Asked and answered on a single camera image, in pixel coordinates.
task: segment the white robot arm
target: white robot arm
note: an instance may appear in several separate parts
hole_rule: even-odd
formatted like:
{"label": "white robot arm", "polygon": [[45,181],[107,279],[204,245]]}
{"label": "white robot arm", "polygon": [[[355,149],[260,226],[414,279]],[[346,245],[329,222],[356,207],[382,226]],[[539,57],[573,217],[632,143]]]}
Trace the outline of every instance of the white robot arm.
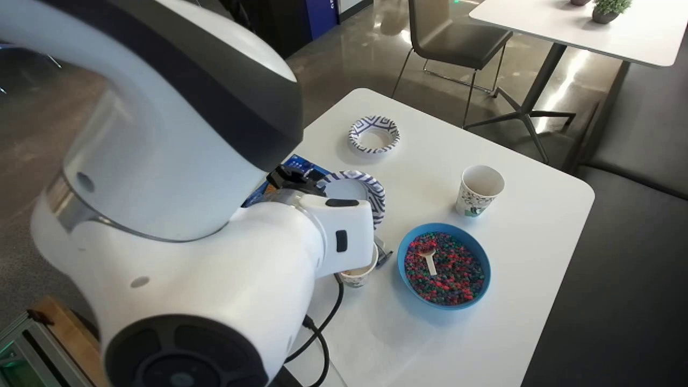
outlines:
{"label": "white robot arm", "polygon": [[370,265],[371,210],[241,208],[300,139],[292,70],[182,0],[5,0],[0,39],[107,81],[33,216],[90,301],[113,385],[266,385],[319,275]]}

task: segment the white table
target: white table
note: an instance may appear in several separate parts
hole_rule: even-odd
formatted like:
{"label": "white table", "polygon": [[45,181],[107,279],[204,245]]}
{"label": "white table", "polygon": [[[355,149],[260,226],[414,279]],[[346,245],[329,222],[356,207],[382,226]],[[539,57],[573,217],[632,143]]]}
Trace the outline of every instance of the white table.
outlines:
{"label": "white table", "polygon": [[570,6],[567,0],[485,0],[471,18],[630,63],[675,63],[688,22],[685,0],[632,0],[609,26],[591,22],[594,6],[594,0],[587,6]]}
{"label": "white table", "polygon": [[[378,162],[346,143],[351,124],[370,113],[395,120],[401,134],[393,155]],[[448,222],[471,232],[492,265],[487,294],[462,312],[424,305],[397,279],[393,259],[363,289],[346,289],[325,330],[333,362],[325,385],[518,385],[591,208],[591,188],[371,91],[355,91],[325,112],[295,152],[327,169],[381,179],[390,207],[377,235],[385,247],[395,250],[420,224]],[[451,210],[471,163],[505,176],[505,192],[477,222]],[[310,313],[321,323],[333,305],[333,279],[317,289]],[[310,385],[321,358],[313,341],[289,370]]]}

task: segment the black cable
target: black cable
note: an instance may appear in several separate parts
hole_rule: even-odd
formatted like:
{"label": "black cable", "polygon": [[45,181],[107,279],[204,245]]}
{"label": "black cable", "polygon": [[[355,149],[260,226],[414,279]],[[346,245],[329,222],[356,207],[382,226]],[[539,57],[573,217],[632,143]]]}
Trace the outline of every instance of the black cable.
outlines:
{"label": "black cable", "polygon": [[292,355],[289,355],[289,358],[284,360],[284,364],[289,364],[289,362],[296,360],[300,352],[305,352],[308,347],[310,347],[319,335],[323,335],[325,327],[327,327],[327,324],[331,323],[331,318],[337,313],[337,309],[339,309],[339,305],[341,305],[341,299],[343,299],[343,284],[341,284],[341,279],[339,279],[337,275],[333,275],[333,278],[337,279],[337,301],[335,301],[335,305],[331,307],[331,312],[327,313],[327,318],[323,321],[321,327],[317,327],[317,324],[310,327],[310,330],[313,330],[313,335],[310,335]]}
{"label": "black cable", "polygon": [[321,341],[321,347],[323,347],[323,358],[325,358],[325,360],[323,360],[323,371],[321,371],[319,381],[311,385],[311,387],[319,387],[319,385],[325,383],[327,371],[329,371],[329,348],[327,348],[327,339],[325,339],[323,331],[321,331],[317,324],[303,324],[303,327],[311,330],[311,331],[313,331],[311,338],[319,338],[319,341]]}

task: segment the paper cup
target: paper cup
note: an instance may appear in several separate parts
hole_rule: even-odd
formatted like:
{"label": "paper cup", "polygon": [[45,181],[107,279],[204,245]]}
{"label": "paper cup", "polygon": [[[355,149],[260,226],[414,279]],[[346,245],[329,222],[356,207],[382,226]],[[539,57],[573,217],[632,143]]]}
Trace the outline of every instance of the paper cup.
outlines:
{"label": "paper cup", "polygon": [[367,267],[353,269],[353,270],[341,270],[341,274],[337,274],[337,278],[346,287],[361,289],[365,284],[365,278],[377,269],[378,255],[381,255],[378,247],[371,245],[371,263]]}
{"label": "paper cup", "polygon": [[487,165],[465,169],[458,188],[455,210],[467,217],[480,217],[503,192],[503,176]]}

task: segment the dark floor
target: dark floor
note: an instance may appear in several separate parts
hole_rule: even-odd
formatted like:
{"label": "dark floor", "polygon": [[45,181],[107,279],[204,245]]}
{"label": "dark floor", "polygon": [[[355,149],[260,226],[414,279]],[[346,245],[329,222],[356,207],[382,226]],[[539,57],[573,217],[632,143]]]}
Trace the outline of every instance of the dark floor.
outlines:
{"label": "dark floor", "polygon": [[[303,86],[305,122],[353,88],[375,88],[442,120],[461,122],[467,88],[427,76],[426,61],[414,54],[393,92],[409,50],[406,2],[377,0],[375,6],[296,51],[289,63]],[[522,100],[546,50],[546,40],[516,34],[508,46],[498,86]],[[490,86],[495,66],[492,63],[480,76],[480,84]],[[557,132],[559,122],[537,124],[554,163],[570,152],[618,66],[618,61],[581,50],[570,50],[562,61],[539,108],[576,112],[579,119],[567,134]],[[455,79],[468,77],[467,68],[437,63],[427,63],[427,68]],[[89,313],[69,279],[38,259],[27,237],[27,217],[102,88],[102,79],[89,70],[69,65],[59,68],[50,59],[26,51],[0,51],[0,327],[45,294],[60,297],[75,312]],[[471,120],[498,112],[508,112],[503,101],[472,97]],[[484,126],[476,134],[535,155],[520,122]]]}

